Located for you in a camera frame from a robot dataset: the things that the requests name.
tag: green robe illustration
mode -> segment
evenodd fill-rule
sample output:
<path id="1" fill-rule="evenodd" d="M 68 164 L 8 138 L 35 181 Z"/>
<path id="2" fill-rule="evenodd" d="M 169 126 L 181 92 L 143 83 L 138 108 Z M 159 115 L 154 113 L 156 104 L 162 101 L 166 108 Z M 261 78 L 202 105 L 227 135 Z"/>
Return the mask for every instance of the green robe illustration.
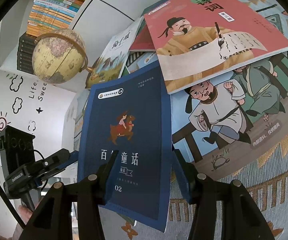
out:
<path id="1" fill-rule="evenodd" d="M 273 65 L 267 59 L 262 59 L 252 64 L 234 70 L 231 79 L 236 79 L 254 100 L 254 103 L 246 114 L 257 116 L 258 114 L 277 114 L 285 109 L 280 102 L 280 92 L 276 86 L 270 83 L 270 78 L 264 74 L 260 68 L 267 69 L 271 74 L 274 73 Z"/>

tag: paper scroll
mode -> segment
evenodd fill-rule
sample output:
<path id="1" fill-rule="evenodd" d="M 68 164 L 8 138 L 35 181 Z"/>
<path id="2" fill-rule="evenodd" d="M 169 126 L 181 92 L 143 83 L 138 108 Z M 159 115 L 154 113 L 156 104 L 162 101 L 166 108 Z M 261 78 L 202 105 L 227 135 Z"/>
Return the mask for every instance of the paper scroll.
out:
<path id="1" fill-rule="evenodd" d="M 175 80 L 211 69 L 236 52 L 245 49 L 267 51 L 261 42 L 249 33 L 230 32 L 222 35 L 224 44 L 220 48 L 218 39 L 193 51 L 174 56 L 158 55 L 164 80 Z"/>

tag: red book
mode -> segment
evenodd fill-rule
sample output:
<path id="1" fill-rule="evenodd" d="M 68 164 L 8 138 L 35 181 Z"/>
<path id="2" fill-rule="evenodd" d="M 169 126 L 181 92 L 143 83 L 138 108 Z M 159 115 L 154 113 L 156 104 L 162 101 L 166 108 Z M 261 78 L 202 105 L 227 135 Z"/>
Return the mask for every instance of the red book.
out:
<path id="1" fill-rule="evenodd" d="M 238 0 L 168 0 L 144 15 L 172 94 L 288 50 L 288 40 Z"/>
<path id="2" fill-rule="evenodd" d="M 131 45 L 130 51 L 155 51 L 151 35 L 146 24 Z"/>

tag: number 02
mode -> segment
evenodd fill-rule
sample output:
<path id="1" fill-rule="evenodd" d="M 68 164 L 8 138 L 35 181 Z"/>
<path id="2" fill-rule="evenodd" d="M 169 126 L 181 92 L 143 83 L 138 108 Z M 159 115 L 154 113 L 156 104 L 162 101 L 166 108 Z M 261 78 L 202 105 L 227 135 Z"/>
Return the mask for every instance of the number 02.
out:
<path id="1" fill-rule="evenodd" d="M 118 186 L 118 185 L 116 185 L 116 186 L 115 186 L 115 190 L 117 190 L 117 191 L 122 191 L 122 187 L 121 187 L 121 186 Z"/>

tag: black hat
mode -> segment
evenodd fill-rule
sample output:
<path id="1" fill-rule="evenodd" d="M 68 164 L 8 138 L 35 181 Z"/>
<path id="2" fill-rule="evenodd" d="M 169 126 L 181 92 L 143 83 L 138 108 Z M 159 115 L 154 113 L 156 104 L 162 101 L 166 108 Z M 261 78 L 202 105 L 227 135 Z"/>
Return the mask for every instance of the black hat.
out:
<path id="1" fill-rule="evenodd" d="M 167 23 L 166 23 L 168 27 L 164 30 L 164 32 L 163 32 L 163 34 L 162 34 L 161 36 L 163 36 L 164 33 L 166 33 L 166 37 L 167 37 L 167 36 L 168 36 L 168 30 L 169 30 L 170 28 L 172 28 L 172 26 L 173 26 L 176 22 L 181 21 L 181 20 L 184 20 L 184 19 L 185 19 L 184 17 L 178 17 L 178 18 L 173 17 L 173 18 L 169 19 L 169 20 L 167 21 Z"/>

